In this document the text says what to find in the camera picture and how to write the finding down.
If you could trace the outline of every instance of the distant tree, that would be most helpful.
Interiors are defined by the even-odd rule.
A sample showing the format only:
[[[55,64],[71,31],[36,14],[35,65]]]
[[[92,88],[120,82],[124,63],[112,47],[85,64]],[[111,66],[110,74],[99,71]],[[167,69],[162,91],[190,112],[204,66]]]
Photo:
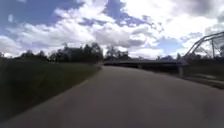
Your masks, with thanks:
[[[117,58],[118,50],[114,46],[107,47],[106,59],[114,60]]]
[[[168,56],[163,57],[161,60],[173,60],[173,57],[168,55]]]
[[[121,52],[121,51],[118,50],[118,56],[117,56],[117,59],[118,59],[118,60],[129,60],[130,57],[129,57],[128,51],[126,51],[126,52]]]
[[[156,60],[161,60],[161,56],[158,56]]]
[[[45,55],[44,51],[40,51],[37,55],[36,55],[36,58],[37,59],[40,59],[40,60],[45,60],[47,61],[47,56]]]
[[[85,62],[96,63],[103,59],[103,52],[97,43],[85,45],[84,48],[71,48],[65,45],[49,57],[50,61],[55,62]]]
[[[181,55],[179,53],[177,53],[177,60],[181,59]]]
[[[2,52],[0,52],[0,58],[3,58],[4,54]]]
[[[27,50],[25,53],[22,53],[21,57],[26,59],[34,59],[35,55],[31,50]]]

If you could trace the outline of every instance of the tree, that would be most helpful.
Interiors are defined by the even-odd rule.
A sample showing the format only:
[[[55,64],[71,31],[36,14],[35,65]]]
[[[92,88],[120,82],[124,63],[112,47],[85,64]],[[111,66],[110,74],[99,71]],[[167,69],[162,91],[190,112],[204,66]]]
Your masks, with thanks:
[[[0,52],[0,58],[3,58],[4,54],[2,52]]]
[[[34,58],[34,54],[31,50],[27,50],[25,53],[23,53],[21,55],[22,58],[26,58],[26,59],[33,59]]]
[[[44,51],[40,51],[37,55],[36,55],[36,58],[37,59],[40,59],[40,60],[48,60],[47,59],[47,56],[45,55]]]
[[[177,53],[177,60],[181,59],[181,55],[179,53]]]
[[[168,56],[163,57],[161,60],[173,60],[173,57],[168,55]]]
[[[158,56],[156,60],[161,60],[161,56]]]
[[[107,47],[106,58],[109,60],[114,60],[118,55],[118,50],[114,46]]]

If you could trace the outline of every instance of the treeline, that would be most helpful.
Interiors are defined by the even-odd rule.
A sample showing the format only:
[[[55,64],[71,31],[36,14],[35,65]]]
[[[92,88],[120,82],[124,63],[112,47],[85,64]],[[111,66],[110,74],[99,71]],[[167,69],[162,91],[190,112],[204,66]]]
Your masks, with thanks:
[[[113,61],[113,60],[129,60],[128,52],[121,52],[113,46],[107,47],[106,55],[103,55],[103,49],[97,44],[86,44],[84,47],[74,48],[64,46],[62,49],[58,49],[52,52],[50,55],[46,55],[43,51],[34,54],[31,50],[22,53],[15,59],[25,60],[41,60],[49,62],[80,62],[80,63],[97,63],[99,61]]]

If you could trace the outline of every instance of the grass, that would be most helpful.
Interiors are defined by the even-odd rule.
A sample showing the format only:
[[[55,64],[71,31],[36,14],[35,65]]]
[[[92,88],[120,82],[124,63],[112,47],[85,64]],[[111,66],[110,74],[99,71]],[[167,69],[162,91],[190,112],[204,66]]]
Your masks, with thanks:
[[[218,89],[224,89],[223,64],[192,64],[184,68],[186,79],[206,84]]]
[[[0,61],[0,121],[37,105],[97,72],[88,64]]]

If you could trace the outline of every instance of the paved path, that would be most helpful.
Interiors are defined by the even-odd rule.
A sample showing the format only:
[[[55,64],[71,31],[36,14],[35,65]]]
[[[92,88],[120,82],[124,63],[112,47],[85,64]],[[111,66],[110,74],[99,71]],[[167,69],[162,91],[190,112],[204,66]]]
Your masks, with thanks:
[[[167,75],[104,67],[3,128],[223,128],[224,94]]]

